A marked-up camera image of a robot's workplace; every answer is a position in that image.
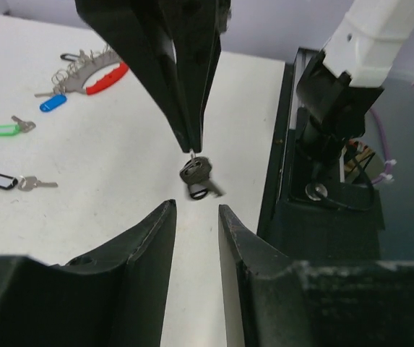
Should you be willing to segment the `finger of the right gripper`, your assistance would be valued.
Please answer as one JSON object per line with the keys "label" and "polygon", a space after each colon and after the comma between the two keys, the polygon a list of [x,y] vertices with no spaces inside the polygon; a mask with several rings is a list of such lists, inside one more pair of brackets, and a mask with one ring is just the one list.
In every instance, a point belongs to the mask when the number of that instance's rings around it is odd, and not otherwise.
{"label": "finger of the right gripper", "polygon": [[228,29],[230,1],[164,1],[163,17],[176,54],[172,130],[183,151],[201,151],[204,112]]}
{"label": "finger of the right gripper", "polygon": [[129,66],[165,115],[182,151],[192,145],[175,96],[175,64],[157,1],[76,1],[79,17]]}

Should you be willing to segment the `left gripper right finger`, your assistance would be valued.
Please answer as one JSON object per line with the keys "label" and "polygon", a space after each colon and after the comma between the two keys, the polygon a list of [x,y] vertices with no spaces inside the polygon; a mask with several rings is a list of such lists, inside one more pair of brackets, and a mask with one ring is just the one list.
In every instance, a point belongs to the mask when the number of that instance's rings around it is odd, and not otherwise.
{"label": "left gripper right finger", "polygon": [[413,261],[293,260],[227,205],[218,242],[228,346],[414,346]]}

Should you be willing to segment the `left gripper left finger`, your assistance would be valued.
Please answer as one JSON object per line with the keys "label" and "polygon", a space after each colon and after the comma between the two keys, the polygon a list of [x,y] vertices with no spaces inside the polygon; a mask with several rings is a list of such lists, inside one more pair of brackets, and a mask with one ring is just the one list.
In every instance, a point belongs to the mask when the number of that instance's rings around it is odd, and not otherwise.
{"label": "left gripper left finger", "polygon": [[65,265],[0,255],[0,346],[159,346],[175,233],[167,200]]}

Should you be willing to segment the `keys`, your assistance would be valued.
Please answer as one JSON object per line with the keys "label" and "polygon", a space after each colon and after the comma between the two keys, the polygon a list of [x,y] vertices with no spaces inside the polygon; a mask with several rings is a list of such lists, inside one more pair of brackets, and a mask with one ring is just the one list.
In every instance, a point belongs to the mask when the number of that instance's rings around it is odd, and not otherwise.
{"label": "keys", "polygon": [[186,185],[188,197],[191,200],[202,200],[208,194],[222,197],[225,192],[210,178],[212,164],[205,156],[197,156],[190,151],[190,159],[180,170],[179,176]]}

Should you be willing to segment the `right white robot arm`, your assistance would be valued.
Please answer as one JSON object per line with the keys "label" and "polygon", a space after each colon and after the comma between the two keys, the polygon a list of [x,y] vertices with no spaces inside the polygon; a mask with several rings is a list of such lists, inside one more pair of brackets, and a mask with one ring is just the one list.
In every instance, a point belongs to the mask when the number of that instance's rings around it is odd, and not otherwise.
{"label": "right white robot arm", "polygon": [[[129,65],[185,153],[202,150],[204,113],[231,16],[229,1],[77,1],[79,17]],[[414,1],[354,1],[309,62],[285,71],[284,146],[269,162],[258,234],[298,260],[374,260],[384,228],[379,195],[353,141],[402,44]]]}

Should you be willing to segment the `blue tag key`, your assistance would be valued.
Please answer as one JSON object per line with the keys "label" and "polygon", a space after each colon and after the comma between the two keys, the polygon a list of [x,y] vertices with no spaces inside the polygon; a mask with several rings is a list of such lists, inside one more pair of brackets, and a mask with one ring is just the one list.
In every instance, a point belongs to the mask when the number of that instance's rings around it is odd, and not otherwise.
{"label": "blue tag key", "polygon": [[55,93],[55,92],[48,92],[48,93],[36,93],[34,94],[36,98],[47,98],[46,101],[43,101],[39,105],[40,111],[43,113],[48,113],[59,106],[63,105],[67,102],[66,93]]}

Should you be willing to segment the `green tag key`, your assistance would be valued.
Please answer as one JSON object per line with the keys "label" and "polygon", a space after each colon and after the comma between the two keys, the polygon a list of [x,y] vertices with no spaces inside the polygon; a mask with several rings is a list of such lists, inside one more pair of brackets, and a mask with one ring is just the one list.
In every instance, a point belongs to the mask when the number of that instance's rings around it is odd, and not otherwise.
{"label": "green tag key", "polygon": [[12,116],[13,124],[0,125],[0,137],[13,137],[18,134],[26,134],[36,128],[33,121],[23,121],[17,116]]}

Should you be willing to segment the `black tag key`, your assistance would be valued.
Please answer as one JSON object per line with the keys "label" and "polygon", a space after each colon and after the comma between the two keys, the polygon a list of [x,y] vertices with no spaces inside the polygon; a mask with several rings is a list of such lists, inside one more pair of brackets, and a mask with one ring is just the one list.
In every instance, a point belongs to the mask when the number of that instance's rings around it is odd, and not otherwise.
{"label": "black tag key", "polygon": [[0,173],[0,189],[9,191],[18,189],[21,192],[31,192],[36,188],[58,188],[56,182],[44,182],[36,176],[7,176]]}

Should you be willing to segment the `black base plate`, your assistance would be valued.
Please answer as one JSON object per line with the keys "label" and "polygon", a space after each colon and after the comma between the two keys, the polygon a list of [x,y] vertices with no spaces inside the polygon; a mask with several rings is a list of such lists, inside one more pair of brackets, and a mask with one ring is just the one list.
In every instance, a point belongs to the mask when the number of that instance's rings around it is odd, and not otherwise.
{"label": "black base plate", "polygon": [[284,68],[256,233],[297,260],[379,260],[385,226],[378,192],[366,212],[329,207],[306,194],[312,165],[298,153],[297,139],[309,115],[296,85],[314,55],[314,49],[299,48]]}

